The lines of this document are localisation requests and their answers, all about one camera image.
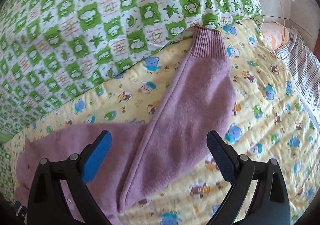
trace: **plaid fabric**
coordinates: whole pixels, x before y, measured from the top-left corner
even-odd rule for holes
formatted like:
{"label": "plaid fabric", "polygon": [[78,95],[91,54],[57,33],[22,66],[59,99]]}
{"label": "plaid fabric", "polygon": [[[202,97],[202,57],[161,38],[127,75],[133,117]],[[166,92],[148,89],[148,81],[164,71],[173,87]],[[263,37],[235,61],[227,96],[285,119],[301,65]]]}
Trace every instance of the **plaid fabric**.
{"label": "plaid fabric", "polygon": [[278,48],[276,54],[291,72],[298,92],[320,122],[320,63],[296,28],[292,27],[289,41]]}

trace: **small blue object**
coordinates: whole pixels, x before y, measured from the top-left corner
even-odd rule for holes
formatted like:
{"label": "small blue object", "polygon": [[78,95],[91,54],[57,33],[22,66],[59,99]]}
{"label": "small blue object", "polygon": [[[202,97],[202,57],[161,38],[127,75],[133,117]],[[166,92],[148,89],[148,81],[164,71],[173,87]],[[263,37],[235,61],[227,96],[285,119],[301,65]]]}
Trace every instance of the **small blue object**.
{"label": "small blue object", "polygon": [[92,181],[111,147],[111,133],[107,132],[83,165],[81,180],[84,184]]}

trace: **pink sweater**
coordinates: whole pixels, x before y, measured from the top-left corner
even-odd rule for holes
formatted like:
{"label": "pink sweater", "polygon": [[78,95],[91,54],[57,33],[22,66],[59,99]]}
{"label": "pink sweater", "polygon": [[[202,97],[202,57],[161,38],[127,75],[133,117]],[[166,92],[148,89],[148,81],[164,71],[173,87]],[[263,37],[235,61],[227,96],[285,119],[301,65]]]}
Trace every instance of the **pink sweater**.
{"label": "pink sweater", "polygon": [[[21,186],[15,198],[27,205],[40,159],[65,160],[108,130],[111,148],[87,186],[110,222],[120,225],[117,213],[162,189],[209,154],[209,131],[225,134],[235,102],[229,72],[220,32],[198,28],[149,124],[77,124],[32,143],[27,140],[18,158],[16,172]],[[63,189],[66,199],[72,199],[64,184]],[[67,203],[73,216],[81,219],[73,201]]]}

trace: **yellow bedding with cartoon bears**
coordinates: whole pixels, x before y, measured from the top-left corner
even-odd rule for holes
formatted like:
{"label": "yellow bedding with cartoon bears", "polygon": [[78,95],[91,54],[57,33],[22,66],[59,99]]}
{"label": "yellow bedding with cartoon bears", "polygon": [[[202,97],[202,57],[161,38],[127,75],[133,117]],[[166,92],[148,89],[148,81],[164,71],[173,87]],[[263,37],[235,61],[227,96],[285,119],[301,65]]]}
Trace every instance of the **yellow bedding with cartoon bears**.
{"label": "yellow bedding with cartoon bears", "polygon": [[[220,31],[236,90],[228,132],[220,135],[238,154],[247,154],[254,161],[278,160],[294,223],[319,189],[319,135],[302,109],[291,74],[271,52],[254,21],[244,20]],[[41,139],[74,123],[149,122],[191,42],[190,38],[168,46],[44,116],[7,142],[4,149],[11,155],[14,188],[18,187],[17,158],[26,138]],[[208,156],[162,191],[126,210],[120,219],[126,225],[206,224],[229,188],[214,159]],[[245,216],[254,188],[253,183],[238,220]]]}

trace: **orange pillow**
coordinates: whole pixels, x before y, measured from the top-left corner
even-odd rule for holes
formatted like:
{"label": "orange pillow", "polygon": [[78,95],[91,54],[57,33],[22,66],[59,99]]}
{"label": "orange pillow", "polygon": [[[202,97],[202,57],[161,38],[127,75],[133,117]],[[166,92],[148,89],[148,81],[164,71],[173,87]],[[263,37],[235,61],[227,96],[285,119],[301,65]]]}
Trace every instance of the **orange pillow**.
{"label": "orange pillow", "polygon": [[289,41],[289,31],[276,22],[263,23],[261,32],[273,50],[285,45]]}

